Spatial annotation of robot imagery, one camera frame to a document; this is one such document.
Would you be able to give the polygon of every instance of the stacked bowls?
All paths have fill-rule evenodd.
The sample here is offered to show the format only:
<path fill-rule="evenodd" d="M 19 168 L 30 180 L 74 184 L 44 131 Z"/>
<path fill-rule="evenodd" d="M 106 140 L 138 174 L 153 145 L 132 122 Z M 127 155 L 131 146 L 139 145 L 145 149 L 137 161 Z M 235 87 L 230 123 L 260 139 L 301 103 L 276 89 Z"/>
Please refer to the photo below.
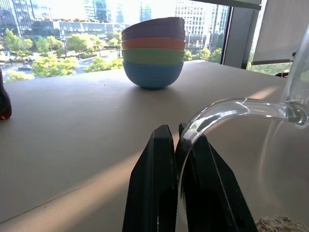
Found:
<path fill-rule="evenodd" d="M 185 30 L 179 17 L 144 21 L 122 31 L 123 65 L 142 88 L 159 89 L 175 82 L 183 68 Z"/>

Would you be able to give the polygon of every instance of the white table surface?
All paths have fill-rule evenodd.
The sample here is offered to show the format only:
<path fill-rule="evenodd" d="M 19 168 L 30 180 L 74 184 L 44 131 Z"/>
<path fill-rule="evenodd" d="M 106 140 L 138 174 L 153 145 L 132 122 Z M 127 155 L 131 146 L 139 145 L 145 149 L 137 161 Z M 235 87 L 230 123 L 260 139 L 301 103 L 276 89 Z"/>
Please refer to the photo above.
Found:
<path fill-rule="evenodd" d="M 13 115 L 0 121 L 0 221 L 39 207 L 0 224 L 0 231 L 26 231 L 28 226 L 27 231 L 121 231 L 127 167 L 134 166 L 154 129 L 169 124 L 177 134 L 180 122 L 220 99 L 278 101 L 285 81 L 190 61 L 174 84 L 158 91 L 140 89 L 123 70 L 6 83 Z M 234 170 L 250 209 L 254 203 L 247 188 L 268 126 L 267 119 L 241 117 L 208 135 Z M 95 197 L 101 199 L 91 202 Z M 43 204 L 55 198 L 54 206 Z M 67 211 L 54 209 L 57 204 Z M 83 204 L 87 210 L 74 208 Z M 26 222 L 48 209 L 36 229 L 34 222 Z M 252 210 L 255 218 L 265 216 L 262 213 Z M 77 219 L 69 224 L 64 221 L 67 215 Z M 55 220 L 63 221 L 56 225 Z"/>

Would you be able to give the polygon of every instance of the road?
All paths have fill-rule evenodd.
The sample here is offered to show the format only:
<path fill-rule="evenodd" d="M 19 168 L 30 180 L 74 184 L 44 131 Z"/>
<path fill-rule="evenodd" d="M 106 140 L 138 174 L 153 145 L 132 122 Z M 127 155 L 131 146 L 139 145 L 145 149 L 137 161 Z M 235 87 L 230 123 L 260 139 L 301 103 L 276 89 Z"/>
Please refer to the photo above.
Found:
<path fill-rule="evenodd" d="M 106 59 L 107 62 L 110 62 L 114 59 L 117 59 L 118 58 L 118 55 L 117 55 L 117 52 L 110 52 L 108 54 L 108 56 L 103 56 L 103 58 Z M 76 73 L 79 74 L 79 73 L 84 73 L 84 68 L 86 68 L 87 66 L 89 66 L 92 62 L 93 62 L 93 59 L 95 59 L 96 57 L 91 57 L 91 58 L 87 58 L 87 59 L 81 59 L 78 61 L 78 68 L 75 69 Z M 4 67 L 1 67 L 2 69 L 2 75 L 3 75 L 3 80 L 7 79 L 9 77 L 9 73 L 11 71 L 17 71 L 19 72 L 18 68 L 19 67 L 22 67 L 23 64 L 21 63 L 18 63 L 18 64 L 14 64 L 13 63 L 13 66 L 4 66 Z M 32 74 L 32 71 L 20 71 L 20 72 L 23 72 L 25 74 Z"/>

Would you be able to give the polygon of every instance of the bottle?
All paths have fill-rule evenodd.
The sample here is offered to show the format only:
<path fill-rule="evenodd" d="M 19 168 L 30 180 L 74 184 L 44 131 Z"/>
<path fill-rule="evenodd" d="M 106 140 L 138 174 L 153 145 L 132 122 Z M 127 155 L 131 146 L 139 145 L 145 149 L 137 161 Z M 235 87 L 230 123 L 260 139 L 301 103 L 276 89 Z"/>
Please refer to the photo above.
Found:
<path fill-rule="evenodd" d="M 0 69 L 0 120 L 9 119 L 11 115 L 11 100 L 4 89 L 2 70 Z"/>

